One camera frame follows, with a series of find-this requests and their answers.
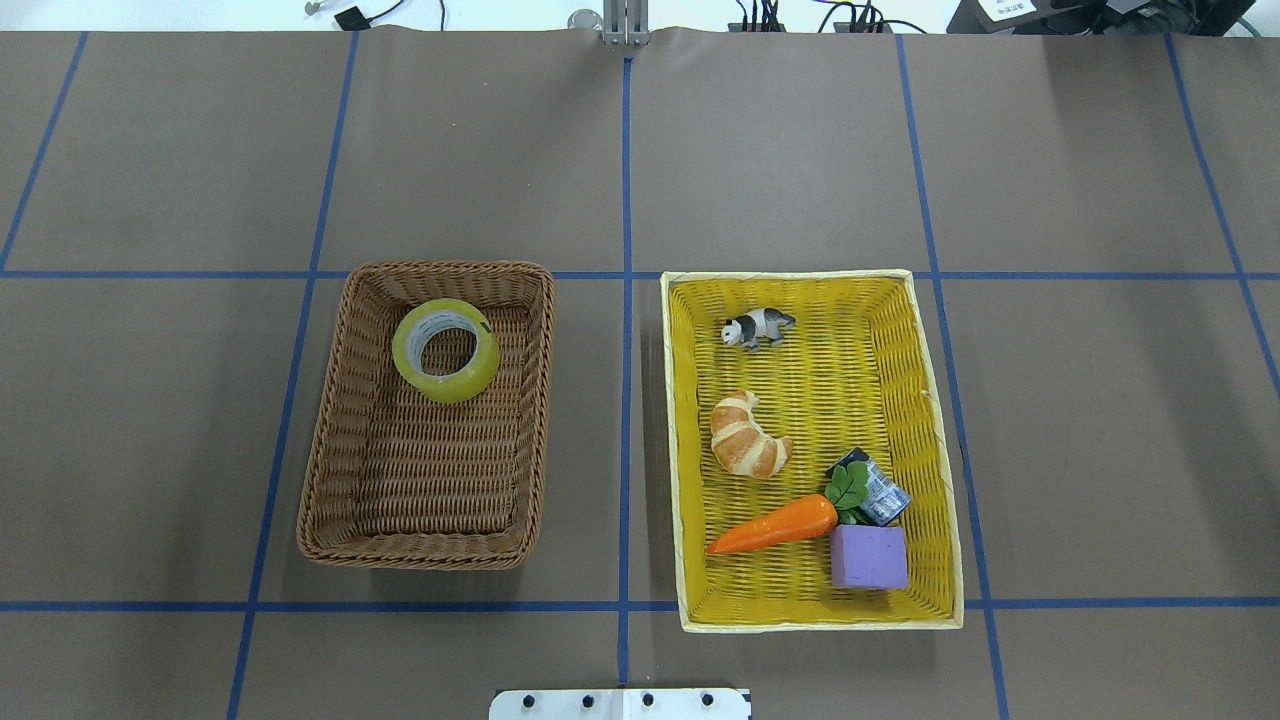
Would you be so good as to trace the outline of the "yellow clear tape roll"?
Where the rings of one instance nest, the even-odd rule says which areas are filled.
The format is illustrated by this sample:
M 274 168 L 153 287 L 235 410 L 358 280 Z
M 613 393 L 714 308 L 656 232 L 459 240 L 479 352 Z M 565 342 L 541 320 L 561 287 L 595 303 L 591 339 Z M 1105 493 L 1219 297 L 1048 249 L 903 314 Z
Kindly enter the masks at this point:
M 500 364 L 494 325 L 457 299 L 434 299 L 410 310 L 396 327 L 390 351 L 402 379 L 436 404 L 477 397 Z

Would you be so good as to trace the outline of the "yellow woven basket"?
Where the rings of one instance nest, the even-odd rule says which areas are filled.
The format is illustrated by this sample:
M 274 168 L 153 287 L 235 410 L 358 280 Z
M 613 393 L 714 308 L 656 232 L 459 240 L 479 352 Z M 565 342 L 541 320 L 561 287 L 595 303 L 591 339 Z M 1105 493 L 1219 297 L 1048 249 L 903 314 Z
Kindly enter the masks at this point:
M 667 272 L 660 277 L 675 582 L 682 629 L 952 630 L 964 624 L 961 539 L 940 389 L 913 273 Z M 748 354 L 721 341 L 730 318 L 776 307 L 796 318 L 785 342 Z M 753 392 L 754 418 L 794 439 L 771 479 L 726 471 L 710 413 Z M 909 587 L 838 589 L 827 538 L 710 556 L 722 532 L 827 483 L 861 448 L 910 496 Z

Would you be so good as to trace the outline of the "brown wicker basket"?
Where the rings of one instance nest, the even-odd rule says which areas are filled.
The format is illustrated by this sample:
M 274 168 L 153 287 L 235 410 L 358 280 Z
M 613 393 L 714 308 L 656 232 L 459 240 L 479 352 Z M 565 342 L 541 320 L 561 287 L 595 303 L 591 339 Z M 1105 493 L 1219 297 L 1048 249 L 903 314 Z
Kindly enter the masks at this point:
M 474 305 L 500 364 L 436 404 L 392 361 L 396 327 L 434 299 Z M 535 263 L 369 263 L 346 281 L 300 501 L 297 544 L 329 566 L 508 570 L 538 542 L 556 282 Z

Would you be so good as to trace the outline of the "toy panda figure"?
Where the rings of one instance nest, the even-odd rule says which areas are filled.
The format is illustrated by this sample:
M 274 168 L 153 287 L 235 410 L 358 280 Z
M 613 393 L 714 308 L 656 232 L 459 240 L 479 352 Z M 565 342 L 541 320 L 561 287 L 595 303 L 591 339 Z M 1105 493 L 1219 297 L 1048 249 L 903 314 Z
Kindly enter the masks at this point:
M 776 347 L 785 342 L 785 332 L 796 325 L 796 318 L 776 307 L 756 307 L 730 318 L 721 327 L 719 337 L 726 346 L 736 346 L 748 354 L 758 352 L 764 342 Z

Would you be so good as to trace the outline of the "toy croissant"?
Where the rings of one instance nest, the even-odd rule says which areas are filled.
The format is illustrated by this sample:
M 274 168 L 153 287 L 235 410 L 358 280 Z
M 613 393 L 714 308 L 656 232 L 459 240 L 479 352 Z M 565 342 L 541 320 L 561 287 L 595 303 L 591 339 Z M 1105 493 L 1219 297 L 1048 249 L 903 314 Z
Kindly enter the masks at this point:
M 759 398 L 737 389 L 724 396 L 710 413 L 710 451 L 732 475 L 771 479 L 794 455 L 794 439 L 772 436 L 754 418 Z

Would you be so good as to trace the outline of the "orange toy carrot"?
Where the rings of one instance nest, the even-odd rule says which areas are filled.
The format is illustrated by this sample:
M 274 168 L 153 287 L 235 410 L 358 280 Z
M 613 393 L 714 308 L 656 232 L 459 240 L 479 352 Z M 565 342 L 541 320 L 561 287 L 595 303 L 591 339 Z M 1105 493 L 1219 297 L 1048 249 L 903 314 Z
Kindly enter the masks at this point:
M 745 553 L 814 539 L 829 534 L 838 524 L 854 524 L 855 507 L 867 500 L 869 480 L 868 461 L 838 465 L 822 492 L 806 495 L 726 530 L 707 546 L 705 552 L 713 556 Z

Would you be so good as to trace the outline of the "purple foam cube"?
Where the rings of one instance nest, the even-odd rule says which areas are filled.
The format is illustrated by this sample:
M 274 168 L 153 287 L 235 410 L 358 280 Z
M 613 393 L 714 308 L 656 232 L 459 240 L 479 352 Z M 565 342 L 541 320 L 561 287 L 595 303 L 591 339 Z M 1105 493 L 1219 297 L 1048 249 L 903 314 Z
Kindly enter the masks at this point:
M 831 584 L 838 589 L 900 591 L 909 587 L 901 527 L 837 525 L 829 534 Z

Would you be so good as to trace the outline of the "small black device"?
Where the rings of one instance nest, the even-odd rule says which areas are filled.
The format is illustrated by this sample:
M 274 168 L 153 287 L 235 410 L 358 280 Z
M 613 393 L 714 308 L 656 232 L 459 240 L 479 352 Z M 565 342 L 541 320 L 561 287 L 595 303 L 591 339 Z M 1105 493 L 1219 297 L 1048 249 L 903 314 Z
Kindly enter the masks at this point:
M 344 32 L 360 32 L 372 27 L 371 20 L 358 6 L 349 6 L 334 15 L 334 22 Z

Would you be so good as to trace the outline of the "aluminium frame post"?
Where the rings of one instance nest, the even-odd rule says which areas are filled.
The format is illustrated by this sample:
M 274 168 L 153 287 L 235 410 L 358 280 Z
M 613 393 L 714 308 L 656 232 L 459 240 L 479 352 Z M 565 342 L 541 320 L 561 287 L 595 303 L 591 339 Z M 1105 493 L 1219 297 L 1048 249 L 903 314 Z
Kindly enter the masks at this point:
M 612 46 L 644 46 L 650 42 L 648 0 L 605 0 L 602 5 L 602 41 Z

